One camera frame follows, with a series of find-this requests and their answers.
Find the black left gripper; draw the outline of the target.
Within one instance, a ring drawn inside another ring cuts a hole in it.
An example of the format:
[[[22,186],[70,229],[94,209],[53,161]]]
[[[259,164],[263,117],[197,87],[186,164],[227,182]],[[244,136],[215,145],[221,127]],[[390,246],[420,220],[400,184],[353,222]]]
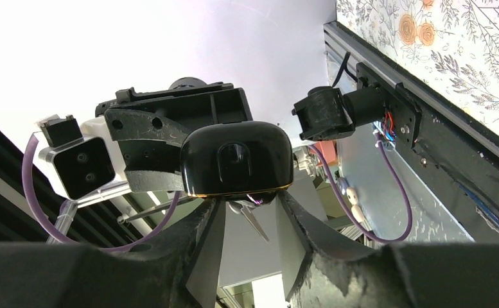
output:
[[[119,90],[96,106],[95,116],[104,118],[117,142],[134,193],[183,190],[180,147],[186,137],[205,126],[252,120],[242,88],[193,77],[156,92]]]

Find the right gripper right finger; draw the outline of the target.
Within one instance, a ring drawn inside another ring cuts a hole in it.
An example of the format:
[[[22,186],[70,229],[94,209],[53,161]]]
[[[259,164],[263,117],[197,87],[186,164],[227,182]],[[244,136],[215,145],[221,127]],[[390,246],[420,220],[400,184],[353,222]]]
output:
[[[283,286],[292,307],[499,307],[499,244],[349,239],[277,194]]]

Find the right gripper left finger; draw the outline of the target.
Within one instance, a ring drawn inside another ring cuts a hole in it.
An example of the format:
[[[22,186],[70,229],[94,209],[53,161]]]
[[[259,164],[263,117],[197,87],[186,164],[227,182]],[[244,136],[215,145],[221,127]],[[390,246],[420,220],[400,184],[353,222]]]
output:
[[[225,213],[206,199],[126,253],[0,243],[0,307],[213,307]]]

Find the black earbud charging case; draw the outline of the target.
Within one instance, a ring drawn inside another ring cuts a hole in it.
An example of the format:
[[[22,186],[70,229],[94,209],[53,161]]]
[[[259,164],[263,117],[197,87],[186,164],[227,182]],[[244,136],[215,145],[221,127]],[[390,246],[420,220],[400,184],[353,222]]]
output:
[[[213,124],[185,139],[180,171],[189,196],[264,205],[293,182],[292,145],[285,131],[271,123]]]

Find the floral table mat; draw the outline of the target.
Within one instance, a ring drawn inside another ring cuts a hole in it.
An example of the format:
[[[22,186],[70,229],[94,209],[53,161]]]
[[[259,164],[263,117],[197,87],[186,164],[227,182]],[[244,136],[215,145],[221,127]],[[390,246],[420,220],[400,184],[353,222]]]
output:
[[[337,1],[337,21],[499,135],[499,1]]]

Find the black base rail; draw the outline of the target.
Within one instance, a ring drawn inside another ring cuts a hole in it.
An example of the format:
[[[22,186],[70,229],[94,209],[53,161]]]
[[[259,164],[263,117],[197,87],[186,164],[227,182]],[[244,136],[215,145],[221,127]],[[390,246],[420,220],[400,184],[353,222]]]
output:
[[[499,136],[339,22],[324,34],[337,58],[351,54],[361,86],[393,98],[396,151],[441,207],[472,239],[499,242]]]

